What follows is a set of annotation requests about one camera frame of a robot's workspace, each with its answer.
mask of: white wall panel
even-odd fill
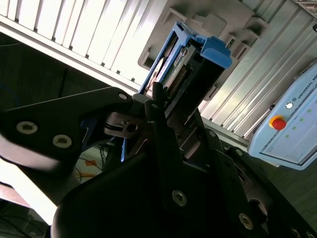
[[[89,59],[97,64],[103,62],[127,0],[108,0],[108,2],[100,17],[88,50]]]
[[[61,0],[42,0],[37,29],[40,35],[48,39],[52,39],[53,37],[60,4]]]
[[[10,0],[8,9],[8,18],[15,20],[16,10],[18,6],[18,0]]]
[[[105,0],[86,0],[77,23],[74,38],[71,42],[73,51],[85,56],[93,38]]]
[[[34,30],[40,0],[23,0],[19,15],[19,24]]]
[[[288,0],[243,1],[269,23],[202,115],[249,138],[259,119],[317,57],[314,19]]]
[[[1,0],[0,1],[0,14],[2,16],[7,16],[9,8],[9,0]]]

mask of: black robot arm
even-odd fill
[[[42,178],[63,180],[83,151],[125,140],[124,162],[118,149],[58,203],[53,238],[317,237],[247,153],[224,150],[198,110],[166,119],[162,86],[153,93],[105,88],[0,114],[0,157]]]

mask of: white corrugated panel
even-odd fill
[[[2,0],[0,31],[133,94],[148,73],[138,58],[166,2]]]
[[[269,107],[317,57],[314,19],[288,0],[244,0],[269,23],[202,111],[213,123],[249,138]]]

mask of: dark floor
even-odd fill
[[[317,231],[317,161],[304,171],[261,162],[268,178]]]

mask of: cable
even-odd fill
[[[22,217],[11,216],[11,215],[3,215],[2,217],[3,217],[3,218],[8,217],[8,218],[13,218],[13,219],[20,219],[20,220],[22,220],[22,221],[24,221],[24,222],[30,224],[31,226],[35,227],[35,228],[36,228],[37,230],[39,230],[42,234],[44,234],[44,232],[43,232],[38,226],[36,226],[36,225],[33,224],[32,222],[30,222],[30,221],[28,221],[28,220],[26,220],[26,219],[24,219],[24,218],[22,218]]]
[[[81,179],[83,178],[83,176],[82,176],[81,172],[79,171],[79,169],[77,169],[75,167],[75,170],[77,170],[77,172],[79,173],[79,178],[77,178],[77,179],[80,179],[79,182],[81,182]]]
[[[4,89],[4,90],[7,91],[8,93],[10,93],[10,94],[14,97],[14,100],[15,100],[16,105],[17,105],[18,107],[20,106],[18,96],[17,96],[9,87],[7,87],[6,85],[0,83],[0,88]]]
[[[21,235],[23,235],[26,238],[32,238],[31,236],[29,236],[28,234],[26,234],[24,231],[22,231],[18,226],[16,226],[15,224],[13,224],[11,221],[9,221],[6,218],[0,217],[0,220],[4,221],[5,223],[9,224],[10,226],[12,226],[13,228],[15,228],[18,232],[20,232]]]
[[[88,163],[92,164],[92,165],[95,166],[96,168],[100,169],[101,172],[103,171],[99,166],[95,165],[93,162],[91,162],[91,161],[89,161],[89,160],[86,160],[86,159],[84,159],[84,158],[80,158],[80,157],[79,157],[79,159],[80,159],[80,160],[87,161]]]
[[[14,44],[0,45],[0,47],[17,46],[17,45],[21,45],[21,43],[18,42],[18,43],[14,43]]]

